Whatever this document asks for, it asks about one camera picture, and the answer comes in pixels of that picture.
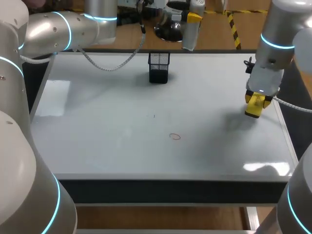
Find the white table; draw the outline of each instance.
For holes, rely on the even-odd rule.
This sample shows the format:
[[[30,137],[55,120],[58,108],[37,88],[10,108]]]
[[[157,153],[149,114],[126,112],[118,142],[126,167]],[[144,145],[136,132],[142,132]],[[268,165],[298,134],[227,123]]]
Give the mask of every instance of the white table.
[[[91,58],[113,67],[128,56]],[[171,54],[157,85],[148,54],[110,73],[59,53],[32,112],[36,146],[58,179],[287,181],[297,158],[278,103],[244,115],[250,56]]]

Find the black mesh pen holder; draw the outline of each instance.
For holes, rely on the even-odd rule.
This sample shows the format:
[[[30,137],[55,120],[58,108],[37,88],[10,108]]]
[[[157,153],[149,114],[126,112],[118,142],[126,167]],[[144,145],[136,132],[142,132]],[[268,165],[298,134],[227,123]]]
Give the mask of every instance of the black mesh pen holder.
[[[150,83],[166,84],[170,63],[169,52],[150,52],[148,64],[150,65]]]

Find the robotic arm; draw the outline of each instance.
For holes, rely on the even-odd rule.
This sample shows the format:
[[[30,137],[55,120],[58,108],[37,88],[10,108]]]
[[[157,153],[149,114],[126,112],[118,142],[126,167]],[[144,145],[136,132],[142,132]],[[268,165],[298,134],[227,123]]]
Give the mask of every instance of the robotic arm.
[[[311,0],[272,0],[270,10],[261,34],[256,62],[246,61],[246,73],[250,78],[246,84],[245,114],[259,118],[279,91],[284,69],[294,54],[303,71],[312,72]]]
[[[36,57],[114,42],[117,0],[85,0],[85,4],[82,15],[52,12],[29,17],[21,0],[0,0],[0,233],[76,232],[75,205],[31,136],[20,55]],[[187,17],[199,28],[198,19],[194,13]],[[196,39],[197,33],[188,38]]]

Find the wooden surface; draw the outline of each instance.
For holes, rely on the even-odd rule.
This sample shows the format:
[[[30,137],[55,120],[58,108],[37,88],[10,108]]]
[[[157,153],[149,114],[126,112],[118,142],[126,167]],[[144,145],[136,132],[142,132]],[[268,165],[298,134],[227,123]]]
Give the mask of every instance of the wooden surface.
[[[238,207],[78,207],[78,228],[243,230]]]
[[[229,0],[228,10],[268,10],[270,0]],[[219,0],[206,0],[207,9],[220,10]],[[83,8],[82,0],[74,0],[75,8]],[[234,14],[234,23],[242,49],[256,49],[266,14]],[[157,38],[153,27],[158,19],[145,21],[147,30],[144,49],[180,49],[181,43]],[[111,45],[93,48],[135,49],[141,31],[138,24],[118,27],[117,38]],[[196,49],[235,49],[231,28],[225,15],[204,16]],[[311,76],[302,79],[312,95]],[[257,208],[260,223],[272,207]],[[237,207],[79,207],[78,228],[155,228],[155,229],[244,229],[241,210]]]
[[[271,0],[229,0],[227,10],[268,10]]]

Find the metal cylinder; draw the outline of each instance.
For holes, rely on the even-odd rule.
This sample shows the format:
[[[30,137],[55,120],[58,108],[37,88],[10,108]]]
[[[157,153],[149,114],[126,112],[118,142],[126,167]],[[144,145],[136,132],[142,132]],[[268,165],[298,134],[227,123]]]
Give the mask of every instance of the metal cylinder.
[[[98,23],[74,12],[34,14],[29,18],[24,56],[36,57],[93,44],[98,36]]]
[[[297,165],[277,206],[277,219],[283,234],[312,231],[312,145]]]
[[[36,159],[31,189],[18,209],[0,223],[0,233],[73,233],[77,225],[75,205],[45,165],[31,136],[17,32],[3,22],[0,22],[0,30],[0,110],[19,125]]]
[[[115,18],[117,17],[117,0],[85,0],[85,13],[93,17]]]
[[[191,0],[190,11],[204,16],[205,0]],[[200,23],[187,23],[183,34],[182,48],[193,51],[197,44]]]
[[[310,16],[311,12],[298,9],[295,1],[273,0],[255,55],[257,63],[273,70],[285,69],[294,55],[293,38],[306,27]]]

